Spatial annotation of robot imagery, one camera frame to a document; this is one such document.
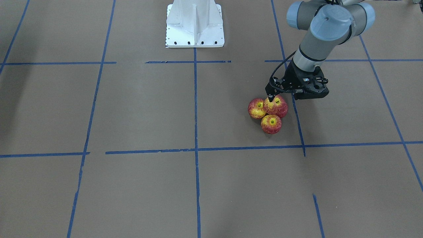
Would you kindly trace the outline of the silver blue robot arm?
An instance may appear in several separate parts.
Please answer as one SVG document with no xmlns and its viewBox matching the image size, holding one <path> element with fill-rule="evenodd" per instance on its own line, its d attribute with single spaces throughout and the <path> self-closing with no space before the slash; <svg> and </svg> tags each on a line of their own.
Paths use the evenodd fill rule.
<svg viewBox="0 0 423 238">
<path fill-rule="evenodd" d="M 265 87 L 269 101 L 282 93 L 295 100 L 320 99 L 329 94 L 322 64 L 337 45 L 348 42 L 372 27 L 376 12 L 363 0 L 297 1 L 287 11 L 287 24 L 305 30 L 298 49 L 288 57 L 284 76 L 269 77 Z"/>
</svg>

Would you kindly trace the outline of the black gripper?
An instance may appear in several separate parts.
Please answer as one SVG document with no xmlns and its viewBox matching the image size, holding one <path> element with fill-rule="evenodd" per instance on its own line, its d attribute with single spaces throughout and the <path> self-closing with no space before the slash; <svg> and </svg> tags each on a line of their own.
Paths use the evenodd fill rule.
<svg viewBox="0 0 423 238">
<path fill-rule="evenodd" d="M 269 78 L 269 83 L 265 87 L 266 95 L 269 102 L 273 102 L 275 96 L 281 93 L 293 94 L 296 86 L 298 86 L 299 78 L 323 76 L 323 72 L 319 65 L 315 66 L 312 72 L 306 72 L 298 68 L 294 62 L 290 62 L 285 70 L 284 76 L 279 79 L 274 76 L 275 72 L 283 65 L 281 63 Z"/>
</svg>

